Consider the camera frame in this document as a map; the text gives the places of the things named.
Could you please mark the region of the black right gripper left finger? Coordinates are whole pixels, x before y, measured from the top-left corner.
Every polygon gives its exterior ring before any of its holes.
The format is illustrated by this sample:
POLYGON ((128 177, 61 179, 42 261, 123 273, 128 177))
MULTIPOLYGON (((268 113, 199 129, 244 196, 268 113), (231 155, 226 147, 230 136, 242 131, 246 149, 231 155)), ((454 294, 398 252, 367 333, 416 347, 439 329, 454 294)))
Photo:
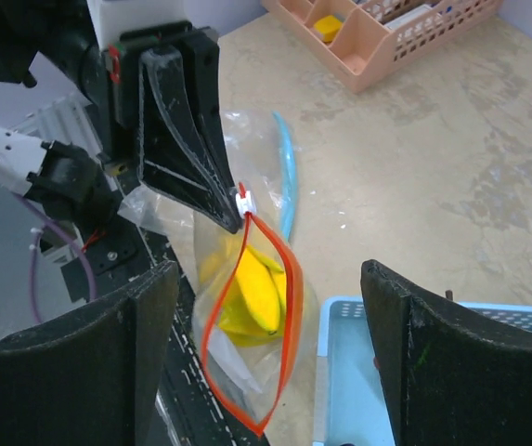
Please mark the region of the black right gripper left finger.
POLYGON ((0 340, 0 445, 141 445, 169 337, 178 267, 165 261, 0 340))

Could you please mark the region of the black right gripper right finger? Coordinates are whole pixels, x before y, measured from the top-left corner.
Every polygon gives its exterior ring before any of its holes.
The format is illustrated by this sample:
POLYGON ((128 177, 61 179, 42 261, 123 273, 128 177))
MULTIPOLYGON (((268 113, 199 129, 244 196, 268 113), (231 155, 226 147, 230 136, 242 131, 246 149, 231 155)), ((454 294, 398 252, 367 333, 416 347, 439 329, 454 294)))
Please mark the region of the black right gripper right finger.
POLYGON ((360 287, 398 445, 532 445, 532 332, 377 260, 360 287))

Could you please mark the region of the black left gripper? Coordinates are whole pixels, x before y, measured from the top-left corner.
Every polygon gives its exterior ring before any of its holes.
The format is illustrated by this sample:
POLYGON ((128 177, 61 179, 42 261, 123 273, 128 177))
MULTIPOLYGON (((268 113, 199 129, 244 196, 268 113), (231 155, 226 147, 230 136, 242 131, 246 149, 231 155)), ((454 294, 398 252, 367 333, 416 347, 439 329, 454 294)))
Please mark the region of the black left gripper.
POLYGON ((109 45, 101 163, 120 172, 139 162, 144 185, 236 233, 241 217, 220 118, 217 38, 214 29, 181 20, 123 33, 109 45))

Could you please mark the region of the clear blue-zipper bag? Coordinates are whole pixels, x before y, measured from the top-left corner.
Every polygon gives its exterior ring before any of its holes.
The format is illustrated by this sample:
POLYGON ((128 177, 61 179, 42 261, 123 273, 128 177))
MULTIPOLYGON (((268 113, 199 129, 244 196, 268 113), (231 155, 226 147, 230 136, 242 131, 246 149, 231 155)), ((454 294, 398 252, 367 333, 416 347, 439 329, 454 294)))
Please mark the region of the clear blue-zipper bag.
POLYGON ((289 125, 276 111, 224 111, 221 118, 233 178, 251 189, 258 210, 289 240, 299 191, 289 125))

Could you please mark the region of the light blue plastic basket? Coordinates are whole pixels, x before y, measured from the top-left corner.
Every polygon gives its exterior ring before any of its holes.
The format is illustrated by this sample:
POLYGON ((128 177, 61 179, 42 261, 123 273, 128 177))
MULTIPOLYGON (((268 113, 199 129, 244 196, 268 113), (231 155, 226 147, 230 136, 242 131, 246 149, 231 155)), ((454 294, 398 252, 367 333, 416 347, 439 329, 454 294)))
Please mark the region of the light blue plastic basket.
POLYGON ((327 299, 320 311, 313 443, 392 445, 363 300, 327 299))

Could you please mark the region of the yellow banana bunch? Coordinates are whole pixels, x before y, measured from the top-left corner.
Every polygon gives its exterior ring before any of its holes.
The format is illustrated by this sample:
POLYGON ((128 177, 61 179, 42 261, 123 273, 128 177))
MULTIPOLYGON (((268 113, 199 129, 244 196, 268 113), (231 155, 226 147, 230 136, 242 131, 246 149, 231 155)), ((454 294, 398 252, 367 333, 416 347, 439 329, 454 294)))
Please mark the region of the yellow banana bunch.
POLYGON ((272 246, 249 244, 226 293, 215 327, 238 348, 282 342, 286 272, 272 246))

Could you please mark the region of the clear orange-zipper bag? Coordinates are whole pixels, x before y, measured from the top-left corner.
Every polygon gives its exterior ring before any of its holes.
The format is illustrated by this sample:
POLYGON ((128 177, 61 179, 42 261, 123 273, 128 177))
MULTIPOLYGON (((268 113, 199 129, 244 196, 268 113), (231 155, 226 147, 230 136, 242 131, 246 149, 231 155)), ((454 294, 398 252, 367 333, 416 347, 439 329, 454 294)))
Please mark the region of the clear orange-zipper bag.
POLYGON ((289 125, 275 111, 226 111, 222 124, 238 233, 145 185, 127 193, 119 213, 161 235, 192 233, 201 367, 223 406, 262 434, 316 349, 319 304, 290 246, 299 185, 289 125))

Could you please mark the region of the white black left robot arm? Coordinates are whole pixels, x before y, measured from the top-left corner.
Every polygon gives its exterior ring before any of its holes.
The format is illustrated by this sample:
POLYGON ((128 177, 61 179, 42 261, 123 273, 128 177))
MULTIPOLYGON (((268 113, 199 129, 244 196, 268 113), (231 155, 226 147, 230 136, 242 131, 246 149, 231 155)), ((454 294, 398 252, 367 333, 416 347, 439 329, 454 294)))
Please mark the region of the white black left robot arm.
POLYGON ((0 1, 0 84, 35 87, 46 57, 97 109, 101 149, 0 127, 0 185, 81 230, 106 225, 106 179, 151 190, 236 232, 220 120, 219 46, 180 1, 0 1))

